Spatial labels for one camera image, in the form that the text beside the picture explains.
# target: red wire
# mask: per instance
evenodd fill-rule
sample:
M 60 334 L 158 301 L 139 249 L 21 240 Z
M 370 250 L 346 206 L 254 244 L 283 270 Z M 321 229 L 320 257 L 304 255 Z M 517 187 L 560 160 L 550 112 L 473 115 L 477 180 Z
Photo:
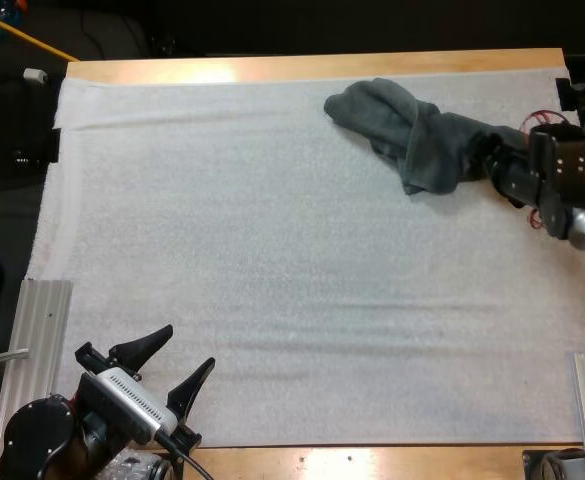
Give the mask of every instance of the red wire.
M 535 230 L 540 230 L 543 228 L 543 220 L 539 215 L 539 210 L 537 208 L 533 208 L 530 210 L 530 214 L 528 215 L 528 222 L 530 226 Z

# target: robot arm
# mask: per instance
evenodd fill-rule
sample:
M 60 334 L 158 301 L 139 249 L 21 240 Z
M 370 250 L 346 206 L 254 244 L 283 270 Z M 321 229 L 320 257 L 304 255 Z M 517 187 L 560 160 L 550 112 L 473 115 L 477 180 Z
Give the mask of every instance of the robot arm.
M 585 250 L 585 134 L 580 127 L 539 125 L 530 132 L 528 152 L 491 135 L 476 152 L 497 192 L 517 208 L 538 209 L 550 236 Z
M 0 480 L 84 480 L 100 472 L 131 440 L 164 447 L 177 473 L 187 462 L 210 475 L 190 452 L 201 435 L 185 425 L 192 404 L 214 368 L 206 360 L 168 394 L 167 404 L 141 386 L 138 370 L 172 337 L 172 326 L 112 347 L 106 358 L 88 342 L 76 351 L 87 370 L 71 400 L 36 400 L 17 411 L 5 430 Z M 157 466 L 167 474 L 169 464 Z

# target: wooden border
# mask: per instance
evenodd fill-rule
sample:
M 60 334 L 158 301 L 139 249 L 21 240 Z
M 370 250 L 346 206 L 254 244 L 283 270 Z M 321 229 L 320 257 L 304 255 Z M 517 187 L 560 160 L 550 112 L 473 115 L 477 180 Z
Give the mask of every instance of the wooden border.
M 308 80 L 563 67 L 558 48 L 299 57 L 115 60 L 68 64 L 67 76 L 125 85 Z

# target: gray fabric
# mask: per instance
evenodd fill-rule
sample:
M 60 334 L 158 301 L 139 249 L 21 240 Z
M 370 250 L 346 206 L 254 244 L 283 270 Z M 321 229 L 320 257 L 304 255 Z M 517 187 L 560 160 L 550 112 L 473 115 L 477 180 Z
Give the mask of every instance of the gray fabric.
M 450 193 L 460 181 L 482 178 L 481 165 L 471 162 L 479 133 L 495 132 L 512 146 L 525 147 L 521 132 L 441 113 L 384 78 L 350 85 L 329 97 L 324 108 L 337 125 L 366 137 L 397 168 L 408 195 L 422 190 Z

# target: table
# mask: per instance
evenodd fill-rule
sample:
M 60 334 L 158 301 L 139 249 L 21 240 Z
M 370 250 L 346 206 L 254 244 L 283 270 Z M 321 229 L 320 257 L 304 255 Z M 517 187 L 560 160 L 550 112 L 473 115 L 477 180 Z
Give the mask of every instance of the table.
M 77 62 L 67 75 L 115 84 L 231 83 L 563 67 L 560 49 L 474 50 L 298 57 Z M 420 480 L 523 478 L 523 449 L 578 445 L 356 446 L 201 449 L 217 479 Z M 192 472 L 188 478 L 196 478 Z

